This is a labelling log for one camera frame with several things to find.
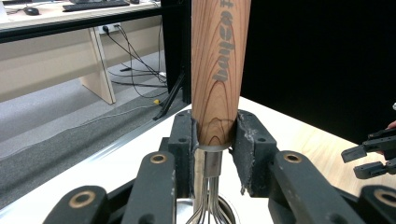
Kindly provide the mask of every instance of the floor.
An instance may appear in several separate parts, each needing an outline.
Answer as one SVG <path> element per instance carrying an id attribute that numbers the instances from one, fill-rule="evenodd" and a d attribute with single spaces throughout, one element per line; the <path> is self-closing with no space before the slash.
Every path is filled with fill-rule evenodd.
<path id="1" fill-rule="evenodd" d="M 165 71 L 163 51 L 161 57 L 156 52 L 142 59 L 154 70 Z M 108 69 L 113 74 L 111 75 L 113 81 L 131 82 L 130 77 L 115 76 L 131 75 L 131 71 L 120 71 L 126 68 L 125 65 L 128 66 L 130 63 L 122 63 Z M 133 61 L 133 68 L 141 71 L 148 70 L 145 65 L 137 61 Z M 133 71 L 134 76 L 146 75 L 134 77 L 134 83 L 164 85 L 157 77 L 141 71 Z M 0 161 L 30 145 L 49 139 L 63 130 L 97 118 L 139 97 L 139 94 L 145 94 L 157 88 L 136 87 L 135 89 L 132 86 L 113 83 L 113 89 L 117 100 L 113 105 L 107 104 L 93 92 L 84 88 L 78 79 L 0 103 L 0 127 L 2 127 L 0 129 Z M 165 98 L 167 89 L 163 88 L 163 92 L 164 95 L 147 98 L 144 105 L 153 105 L 155 99 Z"/>

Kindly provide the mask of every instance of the computer mouse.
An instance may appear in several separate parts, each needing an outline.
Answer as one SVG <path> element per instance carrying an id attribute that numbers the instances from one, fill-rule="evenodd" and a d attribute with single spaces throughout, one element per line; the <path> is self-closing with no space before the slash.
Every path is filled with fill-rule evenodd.
<path id="1" fill-rule="evenodd" d="M 26 7 L 23 9 L 23 11 L 26 13 L 26 15 L 29 16 L 37 16 L 40 15 L 40 12 L 36 7 Z"/>

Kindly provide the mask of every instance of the wood grain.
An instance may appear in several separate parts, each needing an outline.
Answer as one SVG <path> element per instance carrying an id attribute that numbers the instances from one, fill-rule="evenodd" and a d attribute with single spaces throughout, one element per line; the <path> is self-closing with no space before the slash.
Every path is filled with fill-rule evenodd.
<path id="1" fill-rule="evenodd" d="M 232 140 L 249 11 L 249 0 L 192 0 L 191 113 L 201 146 Z"/>

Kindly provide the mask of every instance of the black keyboard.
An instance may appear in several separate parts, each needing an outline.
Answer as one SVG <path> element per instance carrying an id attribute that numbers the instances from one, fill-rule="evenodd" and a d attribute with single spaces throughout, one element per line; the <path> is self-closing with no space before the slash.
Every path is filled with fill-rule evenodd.
<path id="1" fill-rule="evenodd" d="M 64 11 L 81 11 L 106 7 L 127 7 L 129 3 L 124 1 L 93 2 L 64 6 Z"/>

